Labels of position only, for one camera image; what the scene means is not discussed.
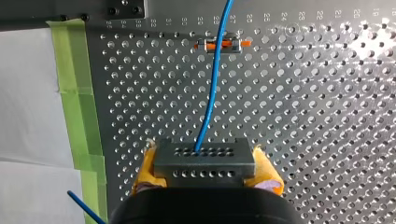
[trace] blue cable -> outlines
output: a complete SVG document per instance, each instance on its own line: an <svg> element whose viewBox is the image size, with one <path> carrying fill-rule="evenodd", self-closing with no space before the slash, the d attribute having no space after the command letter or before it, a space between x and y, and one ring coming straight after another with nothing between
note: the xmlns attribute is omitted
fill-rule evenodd
<svg viewBox="0 0 396 224"><path fill-rule="evenodd" d="M73 199L81 208L84 210L93 220L95 220L96 223L98 224L106 224L99 216L97 216L91 208L87 206L82 200L79 199L79 197L73 193L73 191L68 190L67 194L70 196L70 198Z"/></svg>
<svg viewBox="0 0 396 224"><path fill-rule="evenodd" d="M199 132L197 141L195 142L195 146L194 146L195 152L199 152L201 145L204 142L207 126L209 125L210 118L212 117L213 106L215 105L215 100L216 100L216 88L218 86L221 44L222 44L225 27L227 24L228 15L230 14L232 6L233 6L233 0L227 0L223 14L221 16L218 38L216 40L215 55L213 58L212 83L210 85L209 102L207 103L205 119L204 122L202 123L201 131Z"/></svg>

